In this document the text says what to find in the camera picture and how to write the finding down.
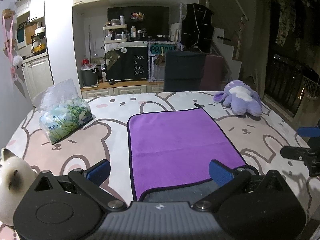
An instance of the hanging basket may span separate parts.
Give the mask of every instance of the hanging basket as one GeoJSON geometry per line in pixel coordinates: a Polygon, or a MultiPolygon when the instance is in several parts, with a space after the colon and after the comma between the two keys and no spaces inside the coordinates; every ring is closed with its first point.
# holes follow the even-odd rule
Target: hanging basket
{"type": "Polygon", "coordinates": [[[318,83],[316,83],[311,79],[307,78],[306,76],[303,76],[303,82],[305,85],[305,93],[307,95],[307,98],[310,101],[318,100],[320,98],[319,79],[318,79],[318,83]]]}

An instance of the plastic wrap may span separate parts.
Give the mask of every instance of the plastic wrap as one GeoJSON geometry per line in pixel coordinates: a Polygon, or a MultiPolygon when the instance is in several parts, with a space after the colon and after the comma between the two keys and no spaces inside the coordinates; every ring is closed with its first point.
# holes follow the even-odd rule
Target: plastic wrap
{"type": "Polygon", "coordinates": [[[39,125],[51,144],[92,120],[90,106],[79,98],[72,79],[49,87],[33,102],[41,114],[39,125]]]}

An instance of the wooden cutting board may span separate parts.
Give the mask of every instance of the wooden cutting board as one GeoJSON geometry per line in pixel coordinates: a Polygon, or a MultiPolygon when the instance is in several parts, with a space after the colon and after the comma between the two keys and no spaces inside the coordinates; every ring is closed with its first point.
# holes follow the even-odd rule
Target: wooden cutting board
{"type": "Polygon", "coordinates": [[[31,36],[35,35],[35,30],[37,28],[37,24],[26,26],[24,31],[26,33],[26,44],[32,44],[31,36]]]}

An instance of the white ceramic cat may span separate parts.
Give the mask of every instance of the white ceramic cat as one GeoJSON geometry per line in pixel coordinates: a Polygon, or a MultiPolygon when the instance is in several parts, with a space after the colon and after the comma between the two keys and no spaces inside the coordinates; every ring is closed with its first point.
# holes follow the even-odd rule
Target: white ceramic cat
{"type": "Polygon", "coordinates": [[[29,164],[7,148],[0,158],[0,221],[13,226],[13,214],[37,177],[29,164]]]}

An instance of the gray bucket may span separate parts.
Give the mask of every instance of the gray bucket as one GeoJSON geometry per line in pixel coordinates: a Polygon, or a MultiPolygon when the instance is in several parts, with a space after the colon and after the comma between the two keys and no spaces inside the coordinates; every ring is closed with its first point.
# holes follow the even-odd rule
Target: gray bucket
{"type": "Polygon", "coordinates": [[[93,86],[97,84],[98,71],[96,68],[82,69],[81,72],[85,86],[93,86]]]}

